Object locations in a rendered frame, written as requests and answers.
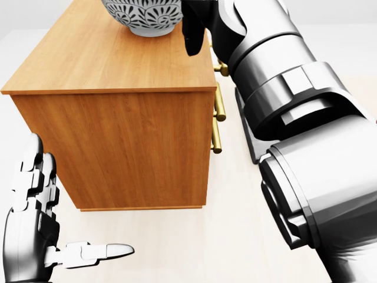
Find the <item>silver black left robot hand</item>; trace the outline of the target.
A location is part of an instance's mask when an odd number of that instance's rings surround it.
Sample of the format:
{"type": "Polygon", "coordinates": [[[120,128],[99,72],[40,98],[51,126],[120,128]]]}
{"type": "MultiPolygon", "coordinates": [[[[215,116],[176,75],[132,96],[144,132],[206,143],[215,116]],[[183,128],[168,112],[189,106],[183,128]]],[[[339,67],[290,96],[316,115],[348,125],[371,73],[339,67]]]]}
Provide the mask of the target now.
{"type": "Polygon", "coordinates": [[[66,269],[96,266],[135,252],[123,243],[91,245],[86,241],[58,249],[60,225],[53,212],[59,202],[57,165],[35,133],[30,135],[12,191],[15,199],[6,217],[2,253],[5,283],[50,283],[57,265],[66,269]]]}

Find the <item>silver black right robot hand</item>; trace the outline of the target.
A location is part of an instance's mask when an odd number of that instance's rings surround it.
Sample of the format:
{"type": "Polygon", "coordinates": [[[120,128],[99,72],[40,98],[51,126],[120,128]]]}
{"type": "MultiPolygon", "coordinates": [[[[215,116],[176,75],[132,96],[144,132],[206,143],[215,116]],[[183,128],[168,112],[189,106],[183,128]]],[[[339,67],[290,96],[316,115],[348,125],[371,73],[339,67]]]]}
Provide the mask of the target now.
{"type": "Polygon", "coordinates": [[[187,54],[199,53],[208,29],[215,54],[232,66],[272,38],[300,36],[281,0],[182,0],[181,10],[187,54]]]}

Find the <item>grey patterned bowl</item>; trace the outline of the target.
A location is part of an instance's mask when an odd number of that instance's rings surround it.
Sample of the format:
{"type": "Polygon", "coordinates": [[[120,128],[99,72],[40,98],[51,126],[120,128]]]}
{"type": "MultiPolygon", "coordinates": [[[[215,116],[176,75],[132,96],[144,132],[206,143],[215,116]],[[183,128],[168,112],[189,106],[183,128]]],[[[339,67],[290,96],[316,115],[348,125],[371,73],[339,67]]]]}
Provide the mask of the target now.
{"type": "Polygon", "coordinates": [[[182,20],[181,0],[101,0],[108,13],[141,37],[171,33],[182,20]]]}

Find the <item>wooden cabinet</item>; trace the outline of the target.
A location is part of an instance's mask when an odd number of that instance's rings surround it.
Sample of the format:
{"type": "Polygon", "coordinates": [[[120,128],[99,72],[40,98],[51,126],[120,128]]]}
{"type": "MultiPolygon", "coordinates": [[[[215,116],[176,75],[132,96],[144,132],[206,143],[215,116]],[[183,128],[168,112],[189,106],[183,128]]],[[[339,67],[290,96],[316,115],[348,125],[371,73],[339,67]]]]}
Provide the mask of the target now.
{"type": "Polygon", "coordinates": [[[73,0],[1,92],[83,211],[206,204],[216,79],[208,39],[143,38],[73,0]]]}

